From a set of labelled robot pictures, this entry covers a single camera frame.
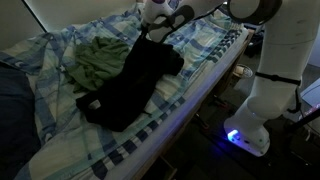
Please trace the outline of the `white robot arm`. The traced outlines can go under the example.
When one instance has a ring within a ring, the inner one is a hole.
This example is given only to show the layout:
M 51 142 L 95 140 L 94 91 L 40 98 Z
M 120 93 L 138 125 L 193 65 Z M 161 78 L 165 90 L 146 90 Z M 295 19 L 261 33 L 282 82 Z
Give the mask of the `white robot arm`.
M 142 24 L 154 42 L 164 42 L 222 4 L 231 19 L 265 27 L 251 92 L 223 124 L 231 143 L 257 157 L 265 155 L 270 138 L 264 124 L 288 110 L 302 83 L 319 30 L 320 0 L 180 0 L 175 8 L 169 0 L 142 1 Z

